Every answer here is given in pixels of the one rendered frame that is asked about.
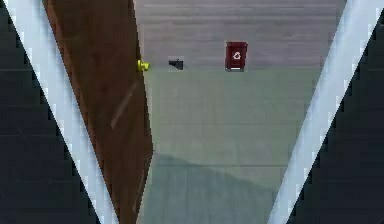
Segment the small black object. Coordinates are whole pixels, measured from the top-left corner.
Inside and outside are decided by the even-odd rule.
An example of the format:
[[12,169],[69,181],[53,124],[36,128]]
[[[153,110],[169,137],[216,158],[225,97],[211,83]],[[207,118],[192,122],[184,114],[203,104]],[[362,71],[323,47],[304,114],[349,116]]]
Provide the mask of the small black object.
[[184,68],[184,64],[183,64],[183,62],[182,62],[180,59],[169,60],[169,61],[168,61],[168,64],[169,64],[170,66],[175,67],[175,68],[178,69],[178,70],[182,70],[182,69]]

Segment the red recycling bin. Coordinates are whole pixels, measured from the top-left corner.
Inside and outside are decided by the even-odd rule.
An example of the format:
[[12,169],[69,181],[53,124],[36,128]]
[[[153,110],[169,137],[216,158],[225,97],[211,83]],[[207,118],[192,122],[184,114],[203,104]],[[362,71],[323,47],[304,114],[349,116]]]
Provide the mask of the red recycling bin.
[[243,71],[246,66],[246,42],[230,41],[226,43],[225,69],[227,71]]

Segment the brown wooden room door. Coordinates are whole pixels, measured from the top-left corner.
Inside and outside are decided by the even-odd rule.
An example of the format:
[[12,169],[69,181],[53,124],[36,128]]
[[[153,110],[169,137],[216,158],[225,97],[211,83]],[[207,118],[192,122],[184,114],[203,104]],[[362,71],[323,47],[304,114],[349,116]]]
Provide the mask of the brown wooden room door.
[[138,224],[153,153],[134,0],[42,0],[119,224]]

